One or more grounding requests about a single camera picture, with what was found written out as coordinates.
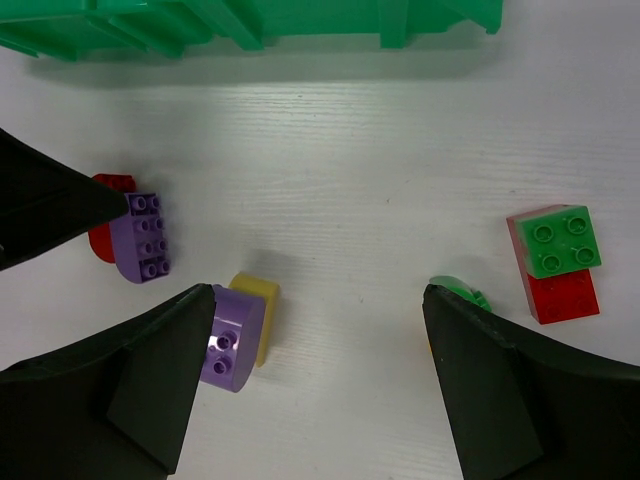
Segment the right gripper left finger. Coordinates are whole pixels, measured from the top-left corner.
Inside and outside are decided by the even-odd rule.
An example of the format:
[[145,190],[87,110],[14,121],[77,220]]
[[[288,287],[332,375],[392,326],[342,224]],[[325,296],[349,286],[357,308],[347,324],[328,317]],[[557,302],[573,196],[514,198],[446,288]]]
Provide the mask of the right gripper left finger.
[[215,295],[150,311],[1,373],[4,479],[166,479],[177,470]]

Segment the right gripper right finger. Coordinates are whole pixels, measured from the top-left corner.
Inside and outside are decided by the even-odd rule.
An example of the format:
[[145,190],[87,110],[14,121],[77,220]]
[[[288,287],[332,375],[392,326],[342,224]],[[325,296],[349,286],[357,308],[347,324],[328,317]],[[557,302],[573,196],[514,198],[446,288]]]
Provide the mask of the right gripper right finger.
[[430,284],[423,314],[466,479],[636,479],[639,369]]

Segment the red arch lego brick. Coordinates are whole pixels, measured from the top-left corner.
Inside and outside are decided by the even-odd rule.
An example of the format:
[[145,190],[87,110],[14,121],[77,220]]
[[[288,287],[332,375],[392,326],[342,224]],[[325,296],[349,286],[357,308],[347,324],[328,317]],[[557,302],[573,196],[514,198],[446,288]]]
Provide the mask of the red arch lego brick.
[[[137,184],[132,175],[98,173],[92,179],[120,193],[133,193],[137,190]],[[88,237],[94,254],[100,260],[114,264],[115,256],[109,224],[105,223],[91,229],[88,232]]]

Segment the purple half-round lego brick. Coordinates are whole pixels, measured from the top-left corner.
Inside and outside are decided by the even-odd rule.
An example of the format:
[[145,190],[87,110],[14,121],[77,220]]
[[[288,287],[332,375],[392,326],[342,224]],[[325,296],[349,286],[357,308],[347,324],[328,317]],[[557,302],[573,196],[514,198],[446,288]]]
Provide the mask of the purple half-round lego brick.
[[124,196],[128,212],[109,223],[118,271],[135,284],[167,276],[171,265],[159,197],[140,192]]

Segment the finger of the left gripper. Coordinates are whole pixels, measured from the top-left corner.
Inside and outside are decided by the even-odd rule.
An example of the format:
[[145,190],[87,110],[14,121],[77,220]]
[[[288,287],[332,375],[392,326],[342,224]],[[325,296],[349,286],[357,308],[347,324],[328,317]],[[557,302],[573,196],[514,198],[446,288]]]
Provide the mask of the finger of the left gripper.
[[119,193],[1,132],[1,268],[128,212]]

